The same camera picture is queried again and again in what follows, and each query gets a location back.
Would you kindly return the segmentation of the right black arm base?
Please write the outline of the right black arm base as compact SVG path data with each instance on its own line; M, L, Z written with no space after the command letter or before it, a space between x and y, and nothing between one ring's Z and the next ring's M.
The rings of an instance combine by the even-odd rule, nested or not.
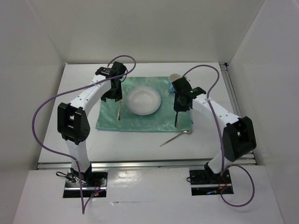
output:
M190 170L186 181L191 185L192 196L209 196L233 194L230 172L226 170L223 176L209 174L207 170Z

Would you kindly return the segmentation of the blue ceramic mug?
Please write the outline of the blue ceramic mug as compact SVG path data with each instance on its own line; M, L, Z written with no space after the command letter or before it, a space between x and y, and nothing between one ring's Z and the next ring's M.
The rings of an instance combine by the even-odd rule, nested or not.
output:
M168 91L169 93L174 93L175 89L173 87L173 82L180 79L181 78L181 75L179 74L171 74L169 76L169 81L168 81Z

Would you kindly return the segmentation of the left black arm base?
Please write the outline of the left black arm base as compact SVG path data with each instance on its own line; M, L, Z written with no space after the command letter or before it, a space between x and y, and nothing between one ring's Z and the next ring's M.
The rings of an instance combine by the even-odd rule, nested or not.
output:
M56 176L65 178L63 198L80 198L79 178L72 176L68 171L66 174L60 171L56 172ZM93 172L89 180L82 180L83 197L89 198L92 194L93 197L100 198L107 196L107 171Z

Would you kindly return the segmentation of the green patterned satin placemat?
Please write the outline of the green patterned satin placemat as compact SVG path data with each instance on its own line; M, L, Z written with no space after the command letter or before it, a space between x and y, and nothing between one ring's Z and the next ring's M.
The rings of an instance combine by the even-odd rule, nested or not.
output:
M178 128L174 121L174 94L168 91L168 77L128 77L122 83L121 119L117 120L118 102L108 99L101 102L100 112L95 128L103 131L119 132L183 132L192 129L190 112L178 114ZM154 88L161 96L161 105L153 114L142 116L132 113L126 105L128 93L139 86Z

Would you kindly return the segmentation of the black handled table knife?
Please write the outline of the black handled table knife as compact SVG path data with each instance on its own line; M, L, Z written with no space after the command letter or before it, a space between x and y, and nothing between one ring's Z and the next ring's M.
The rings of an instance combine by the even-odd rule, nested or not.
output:
M176 111L175 121L174 121L175 128L178 128L178 112Z

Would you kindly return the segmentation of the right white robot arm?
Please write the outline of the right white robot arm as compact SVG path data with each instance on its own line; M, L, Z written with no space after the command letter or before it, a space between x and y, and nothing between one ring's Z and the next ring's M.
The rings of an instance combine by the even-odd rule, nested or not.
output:
M193 109L216 123L221 138L221 151L205 165L204 171L205 180L214 183L226 167L256 148L252 120L229 112L212 100L202 88L192 88L184 77L176 79L172 86L175 93L173 109L176 113Z

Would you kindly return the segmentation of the silver metal fork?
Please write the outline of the silver metal fork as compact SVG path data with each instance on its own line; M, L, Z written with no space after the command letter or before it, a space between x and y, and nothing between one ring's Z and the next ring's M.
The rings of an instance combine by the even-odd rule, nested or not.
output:
M117 120L120 121L121 119L121 102L122 100L118 101L118 112L117 112Z

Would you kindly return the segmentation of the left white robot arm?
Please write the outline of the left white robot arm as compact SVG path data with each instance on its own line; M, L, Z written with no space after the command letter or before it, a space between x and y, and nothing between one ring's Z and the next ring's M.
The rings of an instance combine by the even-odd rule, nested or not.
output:
M75 158L71 161L71 174L81 186L92 182L92 166L86 149L86 139L90 134L88 114L99 100L122 100L120 78L98 82L123 75L126 71L126 66L120 62L114 62L111 68L100 67L95 72L91 87L83 90L71 102L60 103L57 108L57 130L67 144L70 156Z

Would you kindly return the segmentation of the white ceramic bowl plate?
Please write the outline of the white ceramic bowl plate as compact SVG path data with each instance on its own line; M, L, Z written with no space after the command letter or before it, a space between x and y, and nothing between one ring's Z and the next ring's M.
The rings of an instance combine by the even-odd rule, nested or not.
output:
M161 96L152 87L139 86L128 93L126 105L127 108L136 115L150 115L159 109Z

